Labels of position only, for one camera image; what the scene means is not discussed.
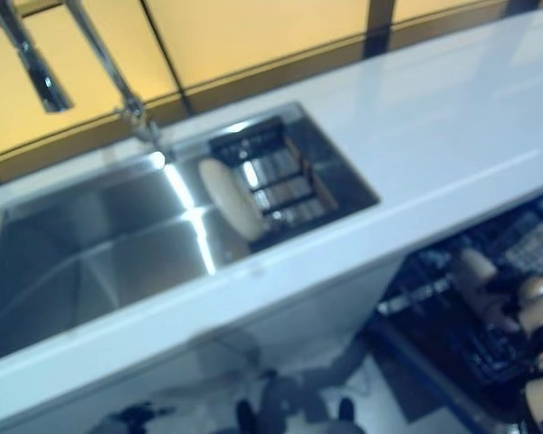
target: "wall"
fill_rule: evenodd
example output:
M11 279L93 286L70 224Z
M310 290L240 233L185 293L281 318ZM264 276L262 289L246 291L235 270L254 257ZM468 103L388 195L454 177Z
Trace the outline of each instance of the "wall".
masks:
M127 82L143 100L176 91L138 0L86 0L84 4ZM74 107L56 114L43 111L0 29L0 153L110 114L120 106L118 92L64 7L28 16L24 24Z
M24 22L75 103L67 112L43 112L0 29L0 182L129 134L112 115L119 94L59 3L14 0L21 12L35 13ZM499 19L514 3L530 2L84 0L127 81L166 123L365 59L370 18L387 8L384 22L374 23L392 24L392 35L377 36L380 49L369 55ZM188 99L179 98L169 62Z

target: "stainless steel sink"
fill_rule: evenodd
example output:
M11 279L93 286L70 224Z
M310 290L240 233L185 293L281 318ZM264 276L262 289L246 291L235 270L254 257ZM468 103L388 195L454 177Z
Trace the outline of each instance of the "stainless steel sink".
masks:
M0 357L377 203L291 104L219 128L0 215ZM265 233L245 240L199 162L225 163Z

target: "chrome faucet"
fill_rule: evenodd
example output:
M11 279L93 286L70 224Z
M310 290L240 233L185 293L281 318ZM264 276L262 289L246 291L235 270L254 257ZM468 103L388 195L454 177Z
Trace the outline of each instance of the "chrome faucet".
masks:
M109 50L92 25L92 21L84 10L81 0L64 0L64 3L89 42L90 47L99 58L103 68L120 92L123 107L118 108L116 112L131 125L135 136L145 142L150 142L158 149L159 128L157 123L147 113L141 99L130 89L120 73ZM35 48L28 32L24 29L22 20L18 17L12 5L12 0L0 0L0 25L18 51L18 55L36 88L44 109L48 112L59 112L71 108L72 103L66 92L54 76L46 60Z

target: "dishwasher rack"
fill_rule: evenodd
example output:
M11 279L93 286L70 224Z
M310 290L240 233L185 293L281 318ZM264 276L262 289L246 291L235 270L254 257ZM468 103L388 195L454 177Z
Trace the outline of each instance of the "dishwasher rack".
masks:
M496 292L512 293L527 276L543 274L543 196L410 255L376 322L394 329L393 346L404 340L490 417L514 423L533 367L531 347L522 332L485 325L454 289L451 265L467 247L498 268L499 285L490 287Z

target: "wire rack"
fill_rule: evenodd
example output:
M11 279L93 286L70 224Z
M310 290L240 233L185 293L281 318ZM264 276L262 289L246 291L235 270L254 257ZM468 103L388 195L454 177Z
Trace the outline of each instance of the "wire rack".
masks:
M495 290L543 274L543 196L408 257L378 311L465 390L506 410L528 378L531 348L524 334L484 324L453 288L450 268L465 247L497 266Z

